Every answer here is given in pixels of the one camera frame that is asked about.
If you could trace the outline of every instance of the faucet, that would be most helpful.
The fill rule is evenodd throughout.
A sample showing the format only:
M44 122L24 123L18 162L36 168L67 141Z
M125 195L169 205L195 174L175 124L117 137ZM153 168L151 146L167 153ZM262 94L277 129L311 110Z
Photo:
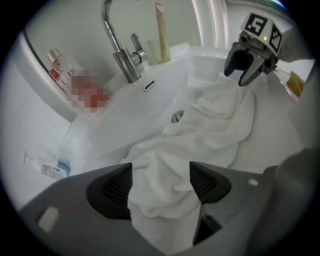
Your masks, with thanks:
M136 33L131 35L131 40L135 47L135 52L129 53L126 47L122 47L114 27L110 22L110 7L113 0L103 0L101 15L104 30L114 49L113 56L124 73L129 83L134 83L141 78L140 71L143 69L142 62L147 60L147 54L141 46L139 37Z

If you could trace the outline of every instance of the white towel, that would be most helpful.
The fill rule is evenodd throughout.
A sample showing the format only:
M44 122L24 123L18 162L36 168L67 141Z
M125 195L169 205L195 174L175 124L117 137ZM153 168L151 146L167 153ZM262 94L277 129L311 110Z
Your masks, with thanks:
M130 205L138 205L144 218L158 221L154 225L157 228L161 217L162 226L166 222L168 228L173 220L165 218L198 220L190 216L199 214L200 205L190 183L189 162L228 167L236 157L239 142L250 134L254 115L251 90L220 74L212 86L203 89L203 96L185 110L178 123L170 123L159 136L136 144L121 160L133 166L133 186L128 198L132 223L160 251L173 254L192 246L193 234L189 234L187 242L179 241L176 248L163 248L157 244L160 234L148 237L151 228L142 226L145 221L135 220L139 214L133 214L134 207ZM190 223L190 227L194 232L196 223ZM160 236L167 235L162 231Z

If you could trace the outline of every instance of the plastic bottle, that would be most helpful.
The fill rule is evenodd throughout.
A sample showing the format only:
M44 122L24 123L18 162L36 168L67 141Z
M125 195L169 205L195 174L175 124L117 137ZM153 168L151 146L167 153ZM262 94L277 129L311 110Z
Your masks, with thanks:
M51 49L47 56L52 63L52 68L49 70L50 76L61 89L67 92L71 78L83 72L83 68L73 57L61 55L57 48Z
M31 163L37 171L55 180L61 180L70 175L70 167L67 164L40 156L35 159L26 152L23 156L23 163Z

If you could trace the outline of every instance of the small bottle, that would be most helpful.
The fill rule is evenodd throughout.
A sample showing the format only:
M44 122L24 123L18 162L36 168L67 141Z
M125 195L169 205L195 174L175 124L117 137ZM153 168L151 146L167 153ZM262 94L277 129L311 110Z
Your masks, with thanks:
M50 76L64 92L67 92L67 86L71 83L71 78L83 73L84 69L73 57L61 55L57 48L51 49L47 56L52 63L52 68L49 70Z
M49 74L59 87L81 112L98 116L110 103L110 91L106 93L107 90L98 88L95 79L87 75L72 56L61 55L57 48L51 49L47 56L52 63Z
M70 167L57 160L45 159L40 156L35 159L25 152L23 156L23 164L25 163L31 163L37 171L40 171L42 174L55 180L61 180L70 175Z

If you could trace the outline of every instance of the sink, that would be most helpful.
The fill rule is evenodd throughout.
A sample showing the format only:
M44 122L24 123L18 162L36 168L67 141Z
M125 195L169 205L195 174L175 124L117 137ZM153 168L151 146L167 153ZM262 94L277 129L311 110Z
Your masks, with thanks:
M174 112L196 103L203 95L202 88L212 85L223 72L228 55L227 49L188 43L170 50L170 62L145 64L135 83L129 84L123 74L109 81L115 94L100 116L86 121L88 143L81 148L82 157L72 163L71 174L116 165L134 144L162 132ZM232 76L237 80L240 73ZM287 116L295 101L278 80L269 86L270 79L275 78L262 74L249 85L255 95L255 121L231 168L262 173L302 148Z

